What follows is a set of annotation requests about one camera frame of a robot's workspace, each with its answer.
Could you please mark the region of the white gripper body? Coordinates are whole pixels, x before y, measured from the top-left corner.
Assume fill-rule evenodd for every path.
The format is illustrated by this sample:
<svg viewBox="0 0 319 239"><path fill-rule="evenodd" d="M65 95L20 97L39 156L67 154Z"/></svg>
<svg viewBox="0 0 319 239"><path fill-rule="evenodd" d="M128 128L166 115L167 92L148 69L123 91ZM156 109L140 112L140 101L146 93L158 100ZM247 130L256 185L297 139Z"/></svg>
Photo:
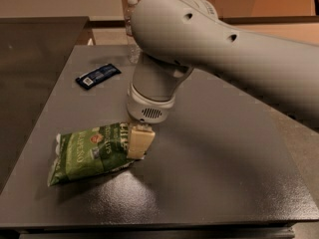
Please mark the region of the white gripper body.
<svg viewBox="0 0 319 239"><path fill-rule="evenodd" d="M127 110L134 120L161 123L167 119L174 102L175 96L165 102L153 101L142 96L133 85L128 88Z"/></svg>

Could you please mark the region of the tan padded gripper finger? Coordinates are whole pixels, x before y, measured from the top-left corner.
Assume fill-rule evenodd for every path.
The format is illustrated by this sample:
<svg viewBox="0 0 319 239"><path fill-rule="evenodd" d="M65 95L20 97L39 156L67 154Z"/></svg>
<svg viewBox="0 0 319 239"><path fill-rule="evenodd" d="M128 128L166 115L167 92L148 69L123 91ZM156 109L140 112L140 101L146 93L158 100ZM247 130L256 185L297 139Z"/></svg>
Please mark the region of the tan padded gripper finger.
<svg viewBox="0 0 319 239"><path fill-rule="evenodd" d="M131 123L129 125L129 145L127 158L143 159L155 139L156 133L146 123Z"/></svg>

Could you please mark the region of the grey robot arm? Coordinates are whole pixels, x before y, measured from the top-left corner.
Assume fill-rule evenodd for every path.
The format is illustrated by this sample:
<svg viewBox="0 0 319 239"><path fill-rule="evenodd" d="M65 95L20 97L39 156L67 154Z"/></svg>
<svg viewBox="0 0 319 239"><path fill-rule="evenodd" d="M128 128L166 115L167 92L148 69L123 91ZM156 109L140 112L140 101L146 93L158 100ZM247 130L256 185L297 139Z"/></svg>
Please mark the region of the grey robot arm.
<svg viewBox="0 0 319 239"><path fill-rule="evenodd" d="M206 0L141 0L131 28L141 49L128 89L135 120L166 120L178 86L200 69L317 128L319 46L232 27Z"/></svg>

